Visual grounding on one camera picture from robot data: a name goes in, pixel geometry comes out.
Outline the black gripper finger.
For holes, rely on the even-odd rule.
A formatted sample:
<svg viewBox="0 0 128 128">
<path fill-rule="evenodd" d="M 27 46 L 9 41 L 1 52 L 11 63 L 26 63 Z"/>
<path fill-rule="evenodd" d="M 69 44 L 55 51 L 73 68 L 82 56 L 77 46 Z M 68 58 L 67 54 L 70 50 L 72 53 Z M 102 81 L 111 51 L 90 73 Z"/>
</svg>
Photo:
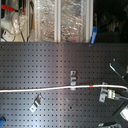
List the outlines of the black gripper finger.
<svg viewBox="0 0 128 128">
<path fill-rule="evenodd" d="M 118 108 L 114 111 L 114 113 L 112 114 L 112 117 L 116 117 L 117 115 L 120 115 L 120 113 L 122 112 L 122 110 L 128 105 L 128 102 L 123 101 Z"/>
<path fill-rule="evenodd" d="M 122 67 L 116 60 L 113 60 L 109 66 L 126 84 L 128 84 L 128 74 L 124 67 Z"/>
</svg>

